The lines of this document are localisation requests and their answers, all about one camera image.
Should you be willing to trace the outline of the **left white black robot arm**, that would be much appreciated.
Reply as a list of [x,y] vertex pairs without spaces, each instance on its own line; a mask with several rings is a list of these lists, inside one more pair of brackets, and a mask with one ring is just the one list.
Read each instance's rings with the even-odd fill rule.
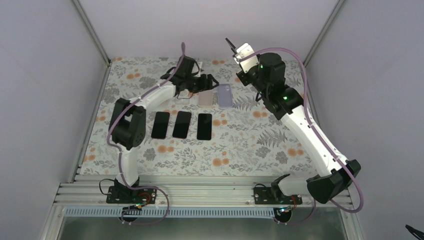
[[131,203],[139,197],[137,161],[134,152],[146,136],[147,111],[183,91],[192,94],[213,90],[219,82],[211,75],[201,72],[198,62],[181,56],[177,65],[160,77],[162,82],[154,85],[141,96],[131,99],[119,98],[114,105],[107,144],[118,149],[118,174],[113,188],[124,201]]

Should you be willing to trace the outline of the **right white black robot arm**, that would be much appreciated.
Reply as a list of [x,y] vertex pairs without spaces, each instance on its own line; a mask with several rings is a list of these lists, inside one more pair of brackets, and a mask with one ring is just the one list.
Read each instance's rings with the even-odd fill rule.
[[335,146],[323,134],[311,116],[306,116],[304,99],[285,81],[286,64],[279,54],[267,52],[248,57],[234,54],[241,67],[237,77],[244,86],[252,85],[264,106],[301,143],[313,161],[317,175],[308,179],[283,175],[271,184],[271,198],[278,204],[292,195],[310,194],[317,202],[326,204],[352,184],[350,175],[357,176],[361,165],[336,152]]

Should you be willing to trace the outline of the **lilac phone case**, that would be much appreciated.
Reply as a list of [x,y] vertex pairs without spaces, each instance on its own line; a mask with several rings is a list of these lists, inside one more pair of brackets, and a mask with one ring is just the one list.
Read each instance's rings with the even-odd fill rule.
[[217,87],[218,106],[220,109],[233,107],[233,95],[230,84],[220,84]]

